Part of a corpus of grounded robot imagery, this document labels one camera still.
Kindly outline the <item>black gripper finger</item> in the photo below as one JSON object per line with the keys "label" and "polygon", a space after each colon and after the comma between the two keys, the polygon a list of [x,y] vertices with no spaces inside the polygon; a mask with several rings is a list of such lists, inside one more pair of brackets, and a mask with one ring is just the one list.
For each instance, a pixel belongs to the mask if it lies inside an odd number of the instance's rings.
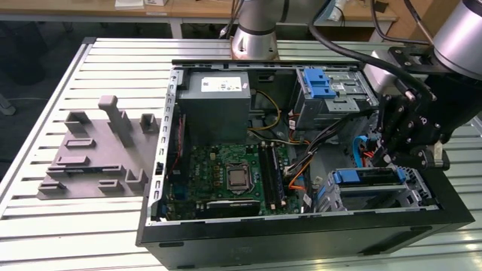
{"label": "black gripper finger", "polygon": [[450,169],[450,160],[444,150],[444,144],[418,146],[409,151],[398,151],[390,154],[392,163],[400,167],[413,168],[421,171]]}
{"label": "black gripper finger", "polygon": [[386,167],[404,138],[402,127],[409,113],[409,99],[401,95],[384,95],[380,102],[378,132],[381,134],[376,151],[376,166]]}

